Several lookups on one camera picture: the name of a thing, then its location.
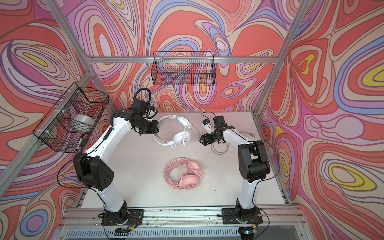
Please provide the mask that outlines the pink cat-ear headphones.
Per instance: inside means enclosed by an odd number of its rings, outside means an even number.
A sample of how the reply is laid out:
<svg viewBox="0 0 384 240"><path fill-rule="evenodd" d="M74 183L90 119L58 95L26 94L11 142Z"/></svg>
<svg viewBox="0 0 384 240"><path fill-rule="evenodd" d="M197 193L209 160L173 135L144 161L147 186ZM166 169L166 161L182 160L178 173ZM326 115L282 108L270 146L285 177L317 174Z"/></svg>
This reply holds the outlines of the pink cat-ear headphones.
<svg viewBox="0 0 384 240"><path fill-rule="evenodd" d="M171 179L173 170L178 170L178 179ZM188 158L176 158L171 160L165 167L164 180L174 190L193 190L200 185L204 177L201 167Z"/></svg>

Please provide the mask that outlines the white headphones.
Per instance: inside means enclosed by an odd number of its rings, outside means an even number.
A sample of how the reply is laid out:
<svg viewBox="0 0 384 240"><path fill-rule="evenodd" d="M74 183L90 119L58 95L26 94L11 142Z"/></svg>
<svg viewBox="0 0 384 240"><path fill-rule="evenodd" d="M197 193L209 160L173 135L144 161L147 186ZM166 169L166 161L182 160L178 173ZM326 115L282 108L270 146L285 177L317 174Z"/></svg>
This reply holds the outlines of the white headphones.
<svg viewBox="0 0 384 240"><path fill-rule="evenodd" d="M184 116L167 115L158 120L158 129L164 133L154 134L154 140L164 147L185 147L192 140L193 125Z"/></svg>

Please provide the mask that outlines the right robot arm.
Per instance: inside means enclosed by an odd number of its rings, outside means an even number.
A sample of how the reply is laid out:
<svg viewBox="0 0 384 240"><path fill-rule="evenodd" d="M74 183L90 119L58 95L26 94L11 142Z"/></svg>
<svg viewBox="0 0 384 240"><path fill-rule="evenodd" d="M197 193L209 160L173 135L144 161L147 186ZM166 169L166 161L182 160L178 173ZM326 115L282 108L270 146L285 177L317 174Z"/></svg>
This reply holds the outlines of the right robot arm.
<svg viewBox="0 0 384 240"><path fill-rule="evenodd" d="M222 209L224 224L237 221L240 224L259 225L263 222L261 210L255 203L261 182L267 181L271 166L265 142L250 140L235 128L221 127L211 133L200 136L199 142L204 146L224 143L238 150L238 166L243 178L242 188L233 209Z"/></svg>

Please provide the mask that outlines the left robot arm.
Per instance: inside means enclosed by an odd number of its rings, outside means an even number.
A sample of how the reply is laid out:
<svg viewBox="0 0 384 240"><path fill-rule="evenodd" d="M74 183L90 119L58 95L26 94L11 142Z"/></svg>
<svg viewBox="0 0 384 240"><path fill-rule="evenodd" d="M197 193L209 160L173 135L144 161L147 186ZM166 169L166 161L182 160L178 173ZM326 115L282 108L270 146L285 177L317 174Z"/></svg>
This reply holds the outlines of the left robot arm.
<svg viewBox="0 0 384 240"><path fill-rule="evenodd" d="M145 113L133 108L121 109L111 116L109 128L83 154L70 160L77 178L86 189L94 191L103 203L103 225L127 225L132 216L113 183L114 172L108 166L112 152L131 130L139 135L158 133L158 121L153 118L158 110L150 107Z"/></svg>

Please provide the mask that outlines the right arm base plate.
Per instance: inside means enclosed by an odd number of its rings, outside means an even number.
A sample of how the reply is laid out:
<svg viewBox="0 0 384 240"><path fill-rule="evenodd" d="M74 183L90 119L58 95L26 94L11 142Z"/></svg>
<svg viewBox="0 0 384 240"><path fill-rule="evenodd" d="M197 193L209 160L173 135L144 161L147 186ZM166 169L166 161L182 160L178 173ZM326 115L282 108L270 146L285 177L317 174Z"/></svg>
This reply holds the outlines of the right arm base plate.
<svg viewBox="0 0 384 240"><path fill-rule="evenodd" d="M263 223L261 211L257 207L251 209L242 209L240 206L222 208L222 213L218 217L223 219L225 225L252 224L257 226Z"/></svg>

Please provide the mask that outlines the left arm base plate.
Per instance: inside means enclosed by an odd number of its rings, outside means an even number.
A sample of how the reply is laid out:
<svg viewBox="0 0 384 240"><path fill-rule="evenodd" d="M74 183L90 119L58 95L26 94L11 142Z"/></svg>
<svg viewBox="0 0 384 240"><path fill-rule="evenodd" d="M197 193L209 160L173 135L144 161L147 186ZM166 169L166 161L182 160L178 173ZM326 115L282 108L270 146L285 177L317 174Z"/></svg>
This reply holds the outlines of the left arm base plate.
<svg viewBox="0 0 384 240"><path fill-rule="evenodd" d="M104 210L102 215L103 226L128 226L137 227L142 224L144 210L143 209L128 209L118 213L112 213Z"/></svg>

